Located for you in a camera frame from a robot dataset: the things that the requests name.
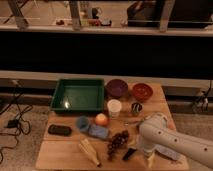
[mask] metal frame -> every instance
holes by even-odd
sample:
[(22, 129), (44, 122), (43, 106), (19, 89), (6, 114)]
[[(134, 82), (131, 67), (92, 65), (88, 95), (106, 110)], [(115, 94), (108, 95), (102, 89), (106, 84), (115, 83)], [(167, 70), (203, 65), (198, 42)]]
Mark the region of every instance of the metal frame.
[(175, 0), (166, 0), (160, 19), (160, 32), (166, 32), (168, 29), (169, 18), (174, 7)]
[(78, 1), (69, 1), (70, 14), (72, 17), (72, 25), (74, 30), (80, 30), (81, 22), (78, 9)]
[(24, 15), (22, 14), (18, 4), (17, 4), (17, 1), (15, 0), (8, 0), (7, 1), (9, 6), (10, 6), (10, 9), (13, 13), (13, 16), (15, 17), (15, 21), (16, 21), (16, 24), (17, 24), (17, 27), (20, 29), (20, 30), (24, 30), (28, 27), (28, 22), (27, 20), (24, 18)]
[[(17, 26), (1, 26), (0, 31), (19, 31)], [(28, 26), (25, 32), (49, 32), (49, 33), (83, 33), (83, 34), (120, 34), (120, 35), (150, 35), (150, 36), (193, 36), (193, 37), (213, 37), (213, 30), (203, 29), (168, 29), (160, 32), (151, 28), (90, 28), (82, 27), (75, 30), (72, 27), (59, 26)]]

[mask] black cable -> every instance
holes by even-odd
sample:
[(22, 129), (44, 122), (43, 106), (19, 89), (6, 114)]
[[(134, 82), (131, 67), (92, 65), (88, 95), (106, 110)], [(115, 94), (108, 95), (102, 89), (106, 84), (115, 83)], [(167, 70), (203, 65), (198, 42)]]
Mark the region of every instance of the black cable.
[(14, 102), (16, 102), (21, 96), (22, 96), (22, 93), (20, 93), (18, 96), (16, 96), (15, 98), (13, 98), (11, 100), (11, 102), (7, 105), (7, 107), (5, 107), (4, 109), (2, 109), (2, 111), (0, 111), (0, 115), (2, 115), (4, 112), (6, 112), (10, 108), (10, 106), (12, 104), (14, 104)]
[(197, 97), (197, 99), (195, 99), (195, 101), (192, 104), (192, 107), (197, 107), (198, 104), (200, 102), (202, 102), (201, 104), (201, 110), (203, 111), (207, 111), (208, 110), (208, 96), (209, 93), (212, 89), (212, 80), (210, 80), (210, 85), (207, 91), (202, 91), (202, 95), (200, 95), (199, 97)]
[[(7, 111), (13, 103), (15, 103), (17, 108), (18, 108), (18, 113), (13, 118), (13, 120), (17, 120), (17, 123), (18, 123), (17, 126), (15, 127), (15, 129), (16, 129), (15, 132), (13, 134), (4, 133), (4, 132), (0, 133), (0, 136), (13, 136), (15, 138), (15, 140), (16, 140), (16, 143), (15, 143), (14, 146), (2, 146), (2, 147), (0, 147), (0, 164), (4, 160), (3, 150), (4, 149), (14, 149), (14, 148), (16, 148), (16, 146), (19, 144), (18, 136), (21, 135), (21, 134), (28, 135), (30, 133), (30, 131), (31, 131), (30, 122), (25, 120), (23, 118), (23, 115), (25, 113), (31, 111), (33, 109), (33, 106), (32, 105), (28, 105), (23, 110), (21, 110), (21, 108), (19, 106), (19, 103), (18, 103), (18, 99), (22, 95), (22, 93), (20, 93), (19, 95), (16, 96), (15, 92), (16, 92), (17, 88), (18, 88), (17, 86), (14, 88), (13, 100), (10, 102), (10, 104), (5, 109), (3, 109), (0, 112), (0, 115), (1, 115), (5, 111)], [(23, 126), (24, 123), (27, 124), (27, 129), (26, 130), (24, 130), (24, 126)]]

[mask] purple bowl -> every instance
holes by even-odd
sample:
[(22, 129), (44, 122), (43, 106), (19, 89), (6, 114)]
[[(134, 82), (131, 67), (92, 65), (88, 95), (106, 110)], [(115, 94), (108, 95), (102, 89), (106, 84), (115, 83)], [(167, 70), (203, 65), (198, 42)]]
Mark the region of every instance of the purple bowl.
[(110, 96), (120, 98), (128, 91), (128, 85), (123, 80), (113, 79), (107, 83), (106, 91)]

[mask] black wall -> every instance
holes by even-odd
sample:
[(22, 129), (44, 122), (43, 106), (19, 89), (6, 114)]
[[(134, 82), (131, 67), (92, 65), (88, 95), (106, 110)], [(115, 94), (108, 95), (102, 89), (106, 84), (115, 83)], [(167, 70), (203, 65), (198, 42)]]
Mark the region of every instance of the black wall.
[(0, 32), (0, 69), (211, 79), (213, 38)]

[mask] wooden table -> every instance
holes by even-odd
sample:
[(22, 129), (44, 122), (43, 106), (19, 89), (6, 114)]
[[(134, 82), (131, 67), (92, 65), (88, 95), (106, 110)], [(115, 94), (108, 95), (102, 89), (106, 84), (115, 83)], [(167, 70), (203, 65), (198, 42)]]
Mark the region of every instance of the wooden table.
[[(153, 114), (155, 112), (162, 112), (170, 119), (174, 124), (171, 113), (168, 108), (162, 87), (160, 84), (149, 84), (153, 89), (153, 96), (143, 103), (143, 110), (138, 117), (132, 117), (130, 108), (132, 102), (135, 99), (131, 94), (127, 94), (122, 97), (122, 111), (117, 120), (110, 120), (108, 128), (111, 133), (123, 131), (127, 129), (130, 133), (130, 139), (135, 138), (136, 129), (135, 125), (125, 126), (123, 120), (133, 121), (140, 120), (140, 118)], [(129, 84), (129, 90), (131, 90), (133, 84)], [(91, 122), (95, 115), (88, 115)], [(79, 115), (67, 114), (57, 115), (52, 112), (49, 116), (48, 124), (44, 134), (43, 142), (40, 148), (40, 152), (36, 162), (37, 169), (52, 169), (52, 170), (158, 170), (158, 171), (179, 171), (188, 170), (188, 163), (185, 156), (181, 156), (179, 162), (172, 162), (169, 159), (156, 155), (154, 163), (151, 168), (147, 168), (146, 160), (141, 152), (136, 151), (128, 161), (122, 161), (123, 155), (127, 149), (119, 149), (116, 153), (116, 157), (113, 161), (107, 160), (107, 142), (99, 140), (97, 138), (88, 137), (79, 132), (75, 126), (75, 122)], [(69, 137), (61, 137), (50, 135), (47, 129), (50, 124), (68, 125), (72, 128), (72, 135)], [(80, 140), (88, 138), (91, 144), (98, 152), (102, 167), (96, 167), (91, 161), (89, 161), (82, 151), (78, 148)]]

